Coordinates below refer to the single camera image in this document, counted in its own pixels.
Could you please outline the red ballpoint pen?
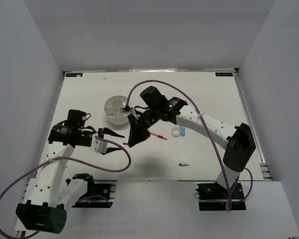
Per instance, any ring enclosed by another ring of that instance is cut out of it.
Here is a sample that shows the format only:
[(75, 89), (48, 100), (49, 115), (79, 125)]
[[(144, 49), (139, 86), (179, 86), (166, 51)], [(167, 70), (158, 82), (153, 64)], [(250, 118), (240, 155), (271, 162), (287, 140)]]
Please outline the red ballpoint pen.
[(162, 135), (159, 135), (159, 134), (154, 134), (154, 133), (151, 132), (150, 135), (155, 136), (155, 137), (160, 138), (160, 139), (163, 139), (163, 140), (167, 140), (166, 137), (164, 137)]

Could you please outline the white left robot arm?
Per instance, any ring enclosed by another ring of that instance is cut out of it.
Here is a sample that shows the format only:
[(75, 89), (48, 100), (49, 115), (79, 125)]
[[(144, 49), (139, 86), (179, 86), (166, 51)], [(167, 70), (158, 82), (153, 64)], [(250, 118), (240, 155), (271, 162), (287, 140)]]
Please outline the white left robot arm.
[(67, 212), (78, 201), (96, 197), (94, 178), (87, 173), (75, 174), (67, 179), (66, 189), (59, 193), (68, 158), (76, 146), (105, 155), (117, 151), (107, 147), (102, 139), (108, 134), (118, 134), (109, 128), (93, 129), (85, 126), (91, 115), (80, 110), (69, 110), (67, 119), (54, 125), (48, 137), (45, 165), (36, 176), (36, 184), (25, 203), (19, 203), (16, 215), (30, 231), (59, 234), (62, 232)]

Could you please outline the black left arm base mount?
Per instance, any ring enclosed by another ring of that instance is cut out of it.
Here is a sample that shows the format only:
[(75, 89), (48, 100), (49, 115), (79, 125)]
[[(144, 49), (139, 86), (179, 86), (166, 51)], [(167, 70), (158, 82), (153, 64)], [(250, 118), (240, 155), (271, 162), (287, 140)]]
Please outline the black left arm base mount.
[(110, 208), (114, 202), (116, 184), (114, 182), (89, 181), (88, 192), (81, 196), (73, 208)]

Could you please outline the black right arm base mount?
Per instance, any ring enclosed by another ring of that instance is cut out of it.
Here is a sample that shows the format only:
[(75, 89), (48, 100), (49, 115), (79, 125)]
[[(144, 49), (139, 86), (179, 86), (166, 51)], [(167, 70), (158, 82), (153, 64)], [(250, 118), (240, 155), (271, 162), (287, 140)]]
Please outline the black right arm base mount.
[[(226, 211), (227, 191), (218, 190), (214, 183), (198, 183), (196, 187), (200, 211)], [(245, 202), (241, 183), (238, 183), (232, 193), (232, 211), (245, 211)]]

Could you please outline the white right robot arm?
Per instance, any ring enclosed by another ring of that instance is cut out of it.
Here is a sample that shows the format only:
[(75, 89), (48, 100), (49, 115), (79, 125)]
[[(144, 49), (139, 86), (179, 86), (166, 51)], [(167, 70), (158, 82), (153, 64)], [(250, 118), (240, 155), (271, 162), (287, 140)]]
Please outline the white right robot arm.
[(138, 117), (128, 116), (129, 147), (147, 140), (150, 137), (149, 128), (160, 120), (211, 137), (213, 144), (223, 148), (225, 153), (221, 159), (221, 172), (210, 195), (214, 198), (228, 198), (233, 193), (236, 179), (256, 149), (251, 128), (245, 123), (235, 126), (198, 113), (185, 100), (177, 97), (168, 100), (154, 86), (143, 90), (140, 97), (148, 108)]

